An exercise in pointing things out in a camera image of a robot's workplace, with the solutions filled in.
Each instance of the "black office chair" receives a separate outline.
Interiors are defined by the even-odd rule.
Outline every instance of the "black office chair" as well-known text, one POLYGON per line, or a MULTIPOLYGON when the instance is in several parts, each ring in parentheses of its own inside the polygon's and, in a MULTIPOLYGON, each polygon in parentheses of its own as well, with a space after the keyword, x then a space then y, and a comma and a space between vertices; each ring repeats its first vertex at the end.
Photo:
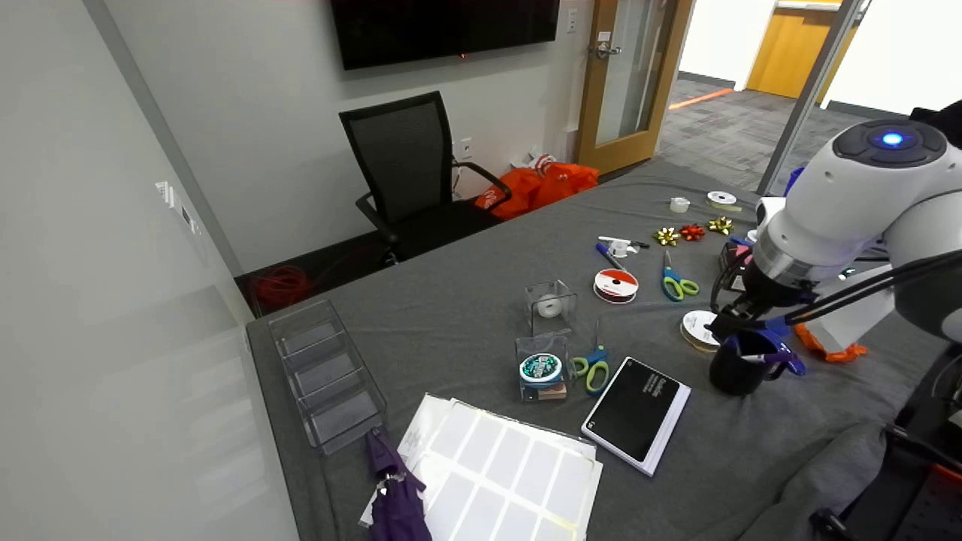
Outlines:
POLYGON ((442 93, 342 112, 339 124, 368 187, 358 211, 388 245, 388 261, 411 259, 458 237, 489 230, 512 191, 476 162, 455 162, 442 93), (472 170, 499 198, 481 211, 452 203, 452 172, 472 170))

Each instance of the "red object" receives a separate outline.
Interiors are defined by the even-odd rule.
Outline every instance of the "red object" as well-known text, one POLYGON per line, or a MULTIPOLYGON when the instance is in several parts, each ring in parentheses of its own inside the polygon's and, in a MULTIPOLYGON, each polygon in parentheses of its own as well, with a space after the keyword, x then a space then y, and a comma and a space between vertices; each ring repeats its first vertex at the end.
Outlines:
POLYGON ((281 310, 289 304, 308 297, 312 281, 307 276, 302 267, 281 266, 281 267, 269 267, 269 272, 258 275, 249 283, 249 294, 260 310, 274 312, 274 310, 281 310))
POLYGON ((682 234, 689 245, 697 245, 697 242, 702 242, 702 227, 689 224, 689 227, 678 230, 678 234, 682 234))
MULTIPOLYGON (((512 198, 501 203, 493 218, 515 220, 534 207, 561 203, 573 194, 599 187, 599 170, 577 162, 546 162, 542 170, 512 170, 501 174, 501 184, 512 191, 512 198)), ((476 207, 489 207, 499 198, 499 191, 489 187, 476 198, 476 207)))

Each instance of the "wall-mounted tv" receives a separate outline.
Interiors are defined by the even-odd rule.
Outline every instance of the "wall-mounted tv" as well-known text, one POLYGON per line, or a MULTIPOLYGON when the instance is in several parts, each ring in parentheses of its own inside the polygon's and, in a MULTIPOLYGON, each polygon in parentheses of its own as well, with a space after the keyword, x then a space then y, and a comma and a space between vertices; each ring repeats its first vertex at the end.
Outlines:
POLYGON ((554 43, 560 0, 331 0, 344 71, 554 43))

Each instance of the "wooden door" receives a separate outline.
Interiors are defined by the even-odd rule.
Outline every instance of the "wooden door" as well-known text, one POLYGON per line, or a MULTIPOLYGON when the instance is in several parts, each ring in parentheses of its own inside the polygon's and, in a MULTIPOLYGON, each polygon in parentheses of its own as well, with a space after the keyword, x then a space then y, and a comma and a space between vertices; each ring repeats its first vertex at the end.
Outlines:
POLYGON ((754 71, 749 76, 749 90, 756 93, 772 93, 772 98, 803 98, 803 87, 808 82, 808 72, 818 62, 818 53, 824 49, 824 39, 831 31, 836 23, 836 8, 831 6, 818 6, 818 8, 775 8, 772 23, 767 28, 767 36, 759 43, 759 53, 754 58, 754 71))
POLYGON ((616 172, 656 154, 695 0, 596 0, 577 162, 616 172))

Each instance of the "notebook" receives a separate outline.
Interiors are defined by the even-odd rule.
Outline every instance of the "notebook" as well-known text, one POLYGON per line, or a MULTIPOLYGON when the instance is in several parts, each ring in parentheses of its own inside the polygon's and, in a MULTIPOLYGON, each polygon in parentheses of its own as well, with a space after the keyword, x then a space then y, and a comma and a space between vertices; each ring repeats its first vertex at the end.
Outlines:
POLYGON ((581 432, 643 475, 656 475, 692 389, 626 358, 581 432))

